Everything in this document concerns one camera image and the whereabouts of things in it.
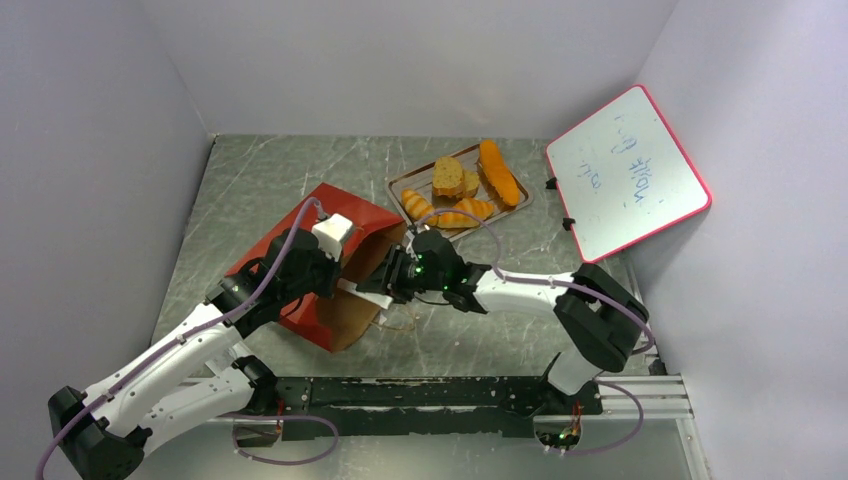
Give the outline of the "round fake bread slice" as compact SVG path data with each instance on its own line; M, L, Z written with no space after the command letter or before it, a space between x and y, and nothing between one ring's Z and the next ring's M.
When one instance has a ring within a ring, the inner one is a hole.
M477 172L471 170L463 171L462 198L474 198L480 188L480 178Z

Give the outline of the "long orange fake bread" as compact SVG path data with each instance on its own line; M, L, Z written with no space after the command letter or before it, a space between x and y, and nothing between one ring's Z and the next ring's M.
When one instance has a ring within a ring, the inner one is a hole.
M521 190L498 145L491 139L479 143L479 166L499 201L507 207L521 202Z

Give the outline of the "small striped fake bread roll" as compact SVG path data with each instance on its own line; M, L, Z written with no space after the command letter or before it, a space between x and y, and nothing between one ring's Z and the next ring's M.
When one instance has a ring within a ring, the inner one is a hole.
M433 214L435 208L422 194L412 189L405 189L401 192L401 203L404 211L413 222L418 222L426 217L426 225L438 226L438 216Z

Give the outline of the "metal tongs white handle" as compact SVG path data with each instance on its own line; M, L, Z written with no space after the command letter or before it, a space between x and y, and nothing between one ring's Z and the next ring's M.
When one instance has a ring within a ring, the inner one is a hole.
M359 299L374 304L383 310L389 309L393 303L392 298L388 295L361 292L357 289L357 287L358 285L356 283L346 280L344 278L340 278L337 282L338 289L345 291Z

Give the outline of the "red paper bag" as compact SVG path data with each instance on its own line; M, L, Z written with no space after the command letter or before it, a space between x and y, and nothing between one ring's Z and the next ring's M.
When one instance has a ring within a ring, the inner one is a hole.
M235 273L248 260L264 256L271 241L284 230L310 232L317 222L338 213L355 225L344 245L338 280L344 278L358 284L375 270L388 250L404 235L405 223L399 215L335 186L322 183L308 196L316 200L316 205L301 201L231 266L225 276ZM330 298L308 294L301 304L283 307L275 324L329 352L344 350L355 343L382 309L338 289L337 282Z

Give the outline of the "fake bread piece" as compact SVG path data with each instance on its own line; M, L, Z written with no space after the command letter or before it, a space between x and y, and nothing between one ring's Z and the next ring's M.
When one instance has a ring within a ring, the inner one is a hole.
M439 158L433 166L433 194L441 197L461 198L465 192L464 172L464 168L455 157L444 156Z

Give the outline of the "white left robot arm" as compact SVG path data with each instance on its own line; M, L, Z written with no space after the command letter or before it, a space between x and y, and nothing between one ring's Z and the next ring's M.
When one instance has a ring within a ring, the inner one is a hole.
M243 341L306 296L329 297L354 228L335 215L289 228L223 277L169 334L82 391L48 401L57 446L84 479L125 479L174 437L231 413L277 411L278 380Z

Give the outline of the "fake croissant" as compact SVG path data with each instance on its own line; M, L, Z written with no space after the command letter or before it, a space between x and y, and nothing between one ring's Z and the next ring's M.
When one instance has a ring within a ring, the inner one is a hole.
M475 198L464 198L453 205L449 211L438 215L438 227L442 229L476 228L480 220L493 215L495 205Z

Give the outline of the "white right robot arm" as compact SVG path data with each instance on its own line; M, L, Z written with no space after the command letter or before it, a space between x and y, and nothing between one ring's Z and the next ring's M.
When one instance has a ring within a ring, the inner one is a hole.
M524 312L556 319L569 348L552 362L539 391L542 406L562 414L578 391L603 372L620 372L646 337L649 312L601 267L584 263L574 272L519 274L464 260L440 233L417 234L409 246L393 246L357 291L407 303L436 292L462 312Z

